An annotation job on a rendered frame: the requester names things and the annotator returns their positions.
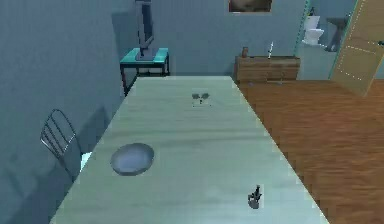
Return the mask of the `grey bowl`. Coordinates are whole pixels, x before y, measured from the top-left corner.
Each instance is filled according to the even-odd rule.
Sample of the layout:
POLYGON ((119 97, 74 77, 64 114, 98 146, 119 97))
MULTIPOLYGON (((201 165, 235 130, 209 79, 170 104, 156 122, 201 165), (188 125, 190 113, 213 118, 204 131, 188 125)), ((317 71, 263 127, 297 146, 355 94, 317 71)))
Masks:
POLYGON ((136 176, 152 166, 154 157, 153 148, 147 144, 126 144, 112 154, 110 165, 120 176, 136 176))

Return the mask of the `brown chest of drawers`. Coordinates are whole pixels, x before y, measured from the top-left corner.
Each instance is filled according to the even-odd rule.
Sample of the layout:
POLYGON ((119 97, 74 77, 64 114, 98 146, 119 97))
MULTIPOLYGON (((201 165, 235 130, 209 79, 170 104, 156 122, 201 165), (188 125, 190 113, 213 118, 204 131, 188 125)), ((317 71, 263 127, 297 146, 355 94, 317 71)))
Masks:
POLYGON ((234 77, 237 82, 294 81, 300 65, 301 59, 295 56, 236 56, 234 77))

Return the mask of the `pale long dining table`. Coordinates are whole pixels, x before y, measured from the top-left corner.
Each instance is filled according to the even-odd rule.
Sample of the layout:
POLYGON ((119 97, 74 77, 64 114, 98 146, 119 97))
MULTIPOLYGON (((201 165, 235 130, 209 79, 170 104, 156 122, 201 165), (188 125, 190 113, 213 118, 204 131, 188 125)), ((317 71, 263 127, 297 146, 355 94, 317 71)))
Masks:
POLYGON ((136 80, 49 224, 330 223, 231 78, 168 76, 136 80), (153 164, 120 176, 132 143, 153 164))

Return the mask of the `teal side table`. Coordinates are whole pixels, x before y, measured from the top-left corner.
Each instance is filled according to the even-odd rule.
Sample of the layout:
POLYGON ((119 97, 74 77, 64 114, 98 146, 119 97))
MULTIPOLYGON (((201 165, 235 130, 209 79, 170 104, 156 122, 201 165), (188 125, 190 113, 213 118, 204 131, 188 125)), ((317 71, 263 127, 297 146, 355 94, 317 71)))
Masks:
POLYGON ((169 75, 169 49, 152 48, 144 50, 142 48, 133 48, 120 60, 120 74, 125 96, 127 96, 129 92, 124 72, 126 68, 135 68, 136 75, 140 74, 141 68, 160 68, 161 75, 169 75))

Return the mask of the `dark grey television set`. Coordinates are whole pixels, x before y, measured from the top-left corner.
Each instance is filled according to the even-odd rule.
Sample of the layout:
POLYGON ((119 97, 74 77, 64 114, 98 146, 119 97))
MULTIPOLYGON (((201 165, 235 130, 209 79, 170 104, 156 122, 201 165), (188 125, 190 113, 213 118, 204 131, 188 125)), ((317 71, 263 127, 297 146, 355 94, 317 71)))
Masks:
POLYGON ((139 61, 152 61, 154 57, 150 49, 150 45, 154 40, 151 5, 151 0, 135 0, 139 39, 137 59, 139 61))

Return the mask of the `framed brown picture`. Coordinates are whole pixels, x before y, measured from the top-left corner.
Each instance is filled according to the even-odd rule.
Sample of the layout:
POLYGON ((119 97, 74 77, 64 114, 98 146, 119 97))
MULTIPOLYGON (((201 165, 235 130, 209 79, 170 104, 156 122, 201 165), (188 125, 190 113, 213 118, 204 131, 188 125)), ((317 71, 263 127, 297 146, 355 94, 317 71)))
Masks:
POLYGON ((229 11, 233 13, 270 12, 272 0, 229 0, 229 11))

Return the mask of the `white toilet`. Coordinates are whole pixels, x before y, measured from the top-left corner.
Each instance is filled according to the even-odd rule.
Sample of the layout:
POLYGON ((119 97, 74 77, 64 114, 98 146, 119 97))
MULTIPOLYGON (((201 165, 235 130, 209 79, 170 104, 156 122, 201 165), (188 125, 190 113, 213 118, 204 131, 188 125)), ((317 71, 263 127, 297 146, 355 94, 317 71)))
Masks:
POLYGON ((308 45, 318 45, 319 39, 324 31, 318 28, 320 17, 307 16, 304 21, 304 37, 303 42, 308 45))

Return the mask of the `dark grey sink stand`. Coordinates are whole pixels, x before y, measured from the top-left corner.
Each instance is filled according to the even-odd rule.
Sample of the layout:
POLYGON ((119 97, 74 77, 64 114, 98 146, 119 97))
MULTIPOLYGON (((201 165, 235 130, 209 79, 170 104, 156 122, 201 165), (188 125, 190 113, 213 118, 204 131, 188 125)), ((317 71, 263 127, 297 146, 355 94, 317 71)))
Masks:
POLYGON ((329 17, 326 19, 326 21, 330 24, 333 24, 336 27, 336 31, 330 43, 325 48, 325 50, 328 52, 337 52, 341 44, 341 39, 344 34, 344 30, 348 24, 348 18, 347 17, 329 17))

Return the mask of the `wooden room door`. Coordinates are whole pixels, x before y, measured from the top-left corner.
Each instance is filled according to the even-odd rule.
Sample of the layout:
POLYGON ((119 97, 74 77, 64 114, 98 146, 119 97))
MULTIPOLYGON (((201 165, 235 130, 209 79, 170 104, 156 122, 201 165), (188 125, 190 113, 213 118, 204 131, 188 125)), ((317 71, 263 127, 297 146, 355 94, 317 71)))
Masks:
POLYGON ((384 59, 384 0, 357 0, 330 80, 366 96, 384 59))

